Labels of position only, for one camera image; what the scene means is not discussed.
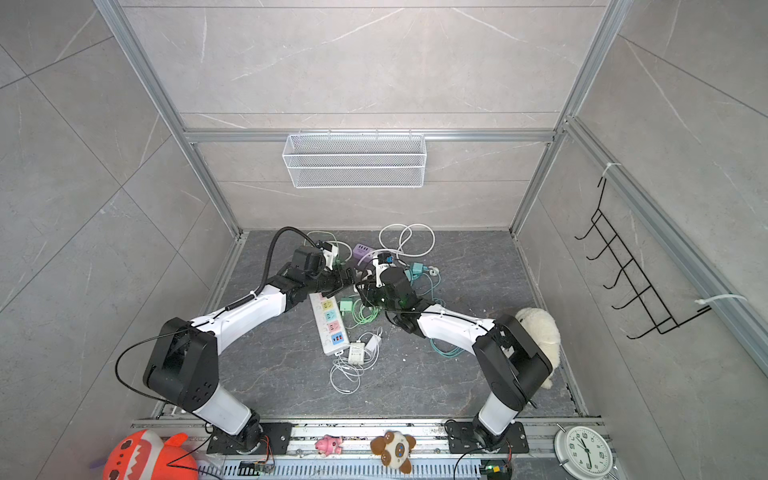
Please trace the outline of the white pastel power strip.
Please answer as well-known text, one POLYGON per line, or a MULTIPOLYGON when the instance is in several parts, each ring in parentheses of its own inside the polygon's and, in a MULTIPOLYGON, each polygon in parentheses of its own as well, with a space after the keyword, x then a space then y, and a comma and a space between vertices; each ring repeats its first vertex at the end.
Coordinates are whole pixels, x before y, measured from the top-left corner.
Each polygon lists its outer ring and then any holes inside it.
POLYGON ((309 299, 324 354, 332 356, 343 352, 350 341, 336 299, 320 293, 310 294, 309 299))

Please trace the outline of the green charger plug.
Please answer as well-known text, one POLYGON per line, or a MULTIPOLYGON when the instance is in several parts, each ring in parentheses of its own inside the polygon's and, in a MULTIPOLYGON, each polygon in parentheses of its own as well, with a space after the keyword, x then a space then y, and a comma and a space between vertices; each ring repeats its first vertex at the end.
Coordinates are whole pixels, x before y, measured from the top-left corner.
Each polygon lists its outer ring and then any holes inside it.
POLYGON ((354 311, 354 304, 351 299, 343 299, 339 302, 339 309, 342 313, 351 313, 354 311))

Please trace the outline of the white charger with cable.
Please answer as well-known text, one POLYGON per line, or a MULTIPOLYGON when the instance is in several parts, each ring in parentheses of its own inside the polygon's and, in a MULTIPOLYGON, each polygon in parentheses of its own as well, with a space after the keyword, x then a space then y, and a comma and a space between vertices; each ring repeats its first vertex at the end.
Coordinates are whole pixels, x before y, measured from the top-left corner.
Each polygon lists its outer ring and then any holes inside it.
POLYGON ((379 351, 369 355, 364 347, 366 343, 354 342, 346 354, 340 355, 329 370, 329 383, 339 394, 352 395, 362 385, 362 377, 377 364, 379 351))

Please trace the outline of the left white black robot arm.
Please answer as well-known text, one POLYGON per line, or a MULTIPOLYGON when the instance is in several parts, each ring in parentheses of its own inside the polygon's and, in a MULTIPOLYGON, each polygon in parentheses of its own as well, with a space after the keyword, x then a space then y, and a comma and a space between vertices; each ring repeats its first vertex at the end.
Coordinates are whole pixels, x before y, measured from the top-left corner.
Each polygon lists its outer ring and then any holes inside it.
POLYGON ((153 345, 143 374, 149 391, 141 395, 205 421, 240 452, 254 451, 264 437, 260 416, 221 385, 219 356, 240 337, 310 295, 332 298, 352 286, 355 277, 352 268, 336 264, 330 243, 313 240, 292 226, 279 229, 254 290, 193 320, 172 318, 158 335, 132 346, 153 345))

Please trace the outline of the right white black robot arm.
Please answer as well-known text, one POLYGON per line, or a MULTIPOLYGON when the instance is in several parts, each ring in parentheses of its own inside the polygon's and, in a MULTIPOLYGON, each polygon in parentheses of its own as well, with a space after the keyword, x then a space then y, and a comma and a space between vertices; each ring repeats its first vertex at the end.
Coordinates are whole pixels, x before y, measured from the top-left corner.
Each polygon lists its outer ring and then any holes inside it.
POLYGON ((461 438, 498 449, 512 424, 553 373, 554 365, 520 321, 504 314, 480 319, 448 310, 416 293, 403 266, 373 260, 359 268, 355 289, 367 306, 407 333, 447 342, 474 355, 490 394, 461 438))

